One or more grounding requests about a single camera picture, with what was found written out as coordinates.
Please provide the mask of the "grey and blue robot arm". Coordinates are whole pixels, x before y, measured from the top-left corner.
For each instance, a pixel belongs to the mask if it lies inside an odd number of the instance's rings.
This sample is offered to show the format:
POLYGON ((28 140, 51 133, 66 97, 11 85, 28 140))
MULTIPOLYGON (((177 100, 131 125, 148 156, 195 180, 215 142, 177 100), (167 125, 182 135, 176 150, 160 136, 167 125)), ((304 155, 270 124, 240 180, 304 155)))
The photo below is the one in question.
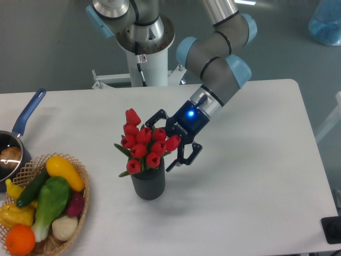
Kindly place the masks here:
MULTIPOLYGON (((234 1, 203 1, 203 6, 213 34, 205 41, 187 37, 176 49, 180 67, 202 84, 173 116, 159 110, 146 123, 150 127, 164 119, 167 136, 180 137, 173 166, 193 162, 202 149, 195 136, 251 77, 250 68, 234 51, 255 37, 255 20, 241 14, 234 1)), ((158 1, 92 1, 86 14, 104 37, 114 36, 126 52, 133 87, 171 83, 167 61, 175 29, 160 13, 158 1)))

